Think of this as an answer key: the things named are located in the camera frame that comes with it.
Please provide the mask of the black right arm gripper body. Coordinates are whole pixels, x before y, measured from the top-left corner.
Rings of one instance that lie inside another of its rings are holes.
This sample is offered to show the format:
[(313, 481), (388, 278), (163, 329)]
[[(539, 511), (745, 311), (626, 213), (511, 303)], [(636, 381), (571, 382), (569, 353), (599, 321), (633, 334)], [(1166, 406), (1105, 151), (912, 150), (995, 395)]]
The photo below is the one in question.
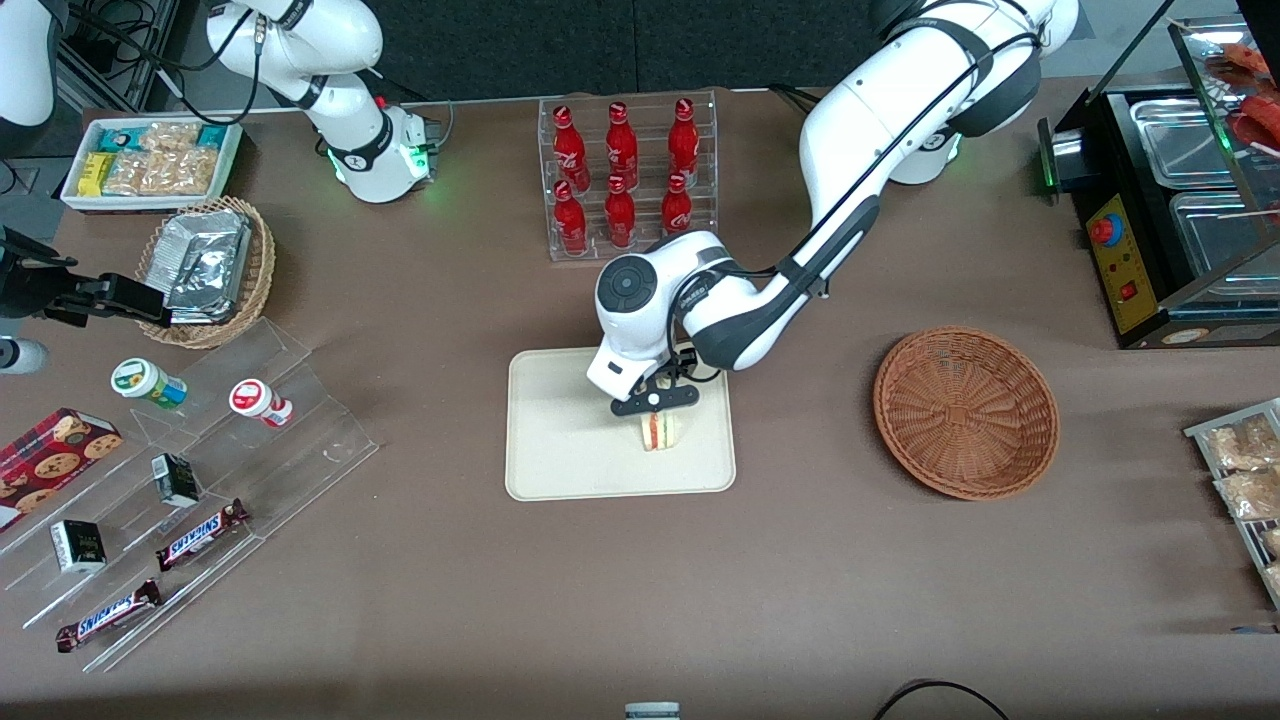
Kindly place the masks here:
[(77, 281), (72, 278), (69, 266), (76, 266), (74, 258), (52, 258), (52, 265), (38, 264), (27, 266), (26, 258), (15, 251), (4, 250), (1, 260), (1, 318), (19, 320), (28, 316), (50, 319), (60, 323), (78, 323), (79, 318), (55, 305), (68, 292), (73, 292)]

